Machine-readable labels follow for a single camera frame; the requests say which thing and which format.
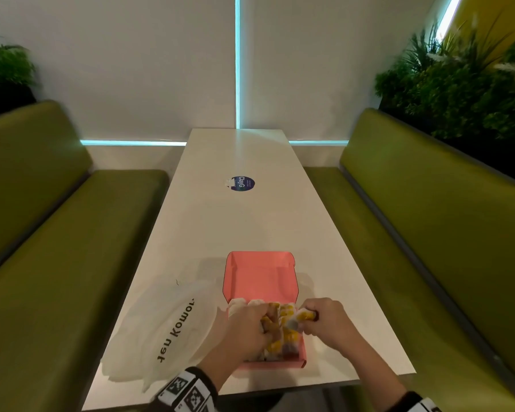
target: round sticker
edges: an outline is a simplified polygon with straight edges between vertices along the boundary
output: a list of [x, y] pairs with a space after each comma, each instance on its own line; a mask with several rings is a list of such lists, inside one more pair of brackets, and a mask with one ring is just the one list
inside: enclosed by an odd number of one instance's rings
[[227, 186], [233, 191], [249, 191], [255, 184], [254, 179], [248, 178], [247, 176], [234, 176], [229, 180]]

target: left hand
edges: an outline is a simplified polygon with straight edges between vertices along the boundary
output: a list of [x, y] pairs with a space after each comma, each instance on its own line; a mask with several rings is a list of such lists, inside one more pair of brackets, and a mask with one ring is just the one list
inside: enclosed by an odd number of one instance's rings
[[268, 304], [245, 306], [229, 318], [227, 332], [220, 343], [240, 363], [256, 358], [267, 345], [280, 335], [263, 333], [260, 320], [273, 317], [275, 307]]

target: pink cardboard box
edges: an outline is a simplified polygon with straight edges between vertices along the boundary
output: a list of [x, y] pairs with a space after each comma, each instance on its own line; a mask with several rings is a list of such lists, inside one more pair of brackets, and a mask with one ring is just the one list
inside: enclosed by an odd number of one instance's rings
[[[295, 303], [298, 298], [295, 260], [288, 251], [232, 251], [227, 256], [223, 295], [227, 303], [234, 298], [263, 299], [265, 302]], [[305, 345], [299, 346], [299, 358], [285, 361], [244, 363], [250, 369], [301, 369], [307, 363]]]

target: green foliage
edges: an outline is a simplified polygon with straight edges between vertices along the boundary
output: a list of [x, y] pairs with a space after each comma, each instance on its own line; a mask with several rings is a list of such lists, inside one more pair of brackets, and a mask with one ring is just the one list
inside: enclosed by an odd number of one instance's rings
[[21, 46], [0, 45], [0, 85], [6, 83], [34, 84], [34, 65]]
[[428, 40], [424, 31], [415, 34], [409, 50], [376, 76], [376, 93], [389, 106], [428, 121], [435, 137], [515, 144], [515, 42], [494, 56], [510, 34], [492, 40], [493, 26], [484, 38], [472, 29], [442, 43], [431, 33]]

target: green bench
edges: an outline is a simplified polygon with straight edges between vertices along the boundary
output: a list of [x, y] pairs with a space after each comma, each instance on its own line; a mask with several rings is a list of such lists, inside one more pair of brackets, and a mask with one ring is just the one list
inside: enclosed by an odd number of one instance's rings
[[[515, 182], [371, 109], [340, 168], [305, 170], [416, 369], [408, 388], [446, 411], [515, 412], [515, 397], [401, 250], [413, 250], [515, 373]], [[344, 395], [353, 410], [372, 410], [360, 387]]]
[[91, 166], [57, 103], [0, 116], [0, 411], [80, 409], [164, 199]]

